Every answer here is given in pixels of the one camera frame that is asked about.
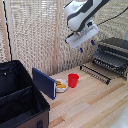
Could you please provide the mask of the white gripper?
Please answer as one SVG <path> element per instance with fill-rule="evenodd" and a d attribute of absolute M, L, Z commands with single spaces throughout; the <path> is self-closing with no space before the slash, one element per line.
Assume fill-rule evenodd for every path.
<path fill-rule="evenodd" d="M 91 37 L 98 33 L 99 29 L 96 24 L 91 25 L 86 30 L 82 30 L 79 35 L 72 33 L 66 38 L 66 42 L 70 45 L 72 49 L 78 47 L 82 43 L 86 42 Z M 95 45 L 95 40 L 91 40 L 92 45 Z"/>

